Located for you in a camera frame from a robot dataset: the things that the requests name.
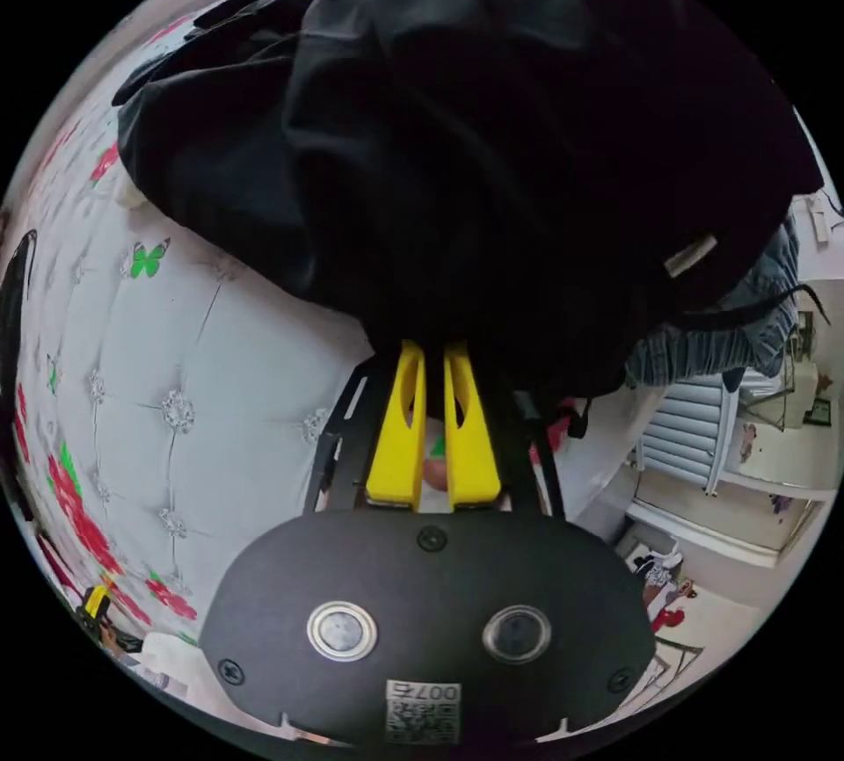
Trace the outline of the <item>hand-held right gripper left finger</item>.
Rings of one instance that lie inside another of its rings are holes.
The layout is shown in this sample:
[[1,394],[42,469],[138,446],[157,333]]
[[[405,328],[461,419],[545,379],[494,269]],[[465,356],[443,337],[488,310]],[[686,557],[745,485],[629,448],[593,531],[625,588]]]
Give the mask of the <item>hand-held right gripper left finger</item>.
[[417,505],[426,440],[426,362],[403,343],[397,360],[365,491],[375,505]]

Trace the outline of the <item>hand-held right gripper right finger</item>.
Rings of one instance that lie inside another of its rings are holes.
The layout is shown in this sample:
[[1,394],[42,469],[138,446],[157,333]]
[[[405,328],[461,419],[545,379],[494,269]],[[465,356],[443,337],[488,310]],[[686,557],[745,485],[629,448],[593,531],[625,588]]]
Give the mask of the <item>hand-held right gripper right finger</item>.
[[446,349],[443,374],[449,503],[454,509],[493,506],[502,484],[481,396],[464,346]]

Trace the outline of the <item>person's left hand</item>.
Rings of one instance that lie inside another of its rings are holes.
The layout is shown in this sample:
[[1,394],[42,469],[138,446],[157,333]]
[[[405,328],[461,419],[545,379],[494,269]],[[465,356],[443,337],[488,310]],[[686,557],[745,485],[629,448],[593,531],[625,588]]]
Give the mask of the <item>person's left hand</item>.
[[101,627],[100,642],[117,661],[129,667],[139,664],[138,656],[142,652],[142,639],[123,633],[116,627]]

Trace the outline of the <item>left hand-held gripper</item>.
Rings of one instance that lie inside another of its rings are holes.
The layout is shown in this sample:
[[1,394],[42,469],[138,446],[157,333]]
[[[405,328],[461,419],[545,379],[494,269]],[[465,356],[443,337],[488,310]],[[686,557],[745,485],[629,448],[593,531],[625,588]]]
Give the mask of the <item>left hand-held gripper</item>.
[[101,645],[101,627],[116,627],[121,632],[129,634],[129,632],[120,629],[109,617],[108,610],[110,604],[111,599],[108,588],[103,584],[99,584],[86,590],[84,593],[84,605],[79,605],[74,610],[76,620],[81,625],[81,628],[99,645]]

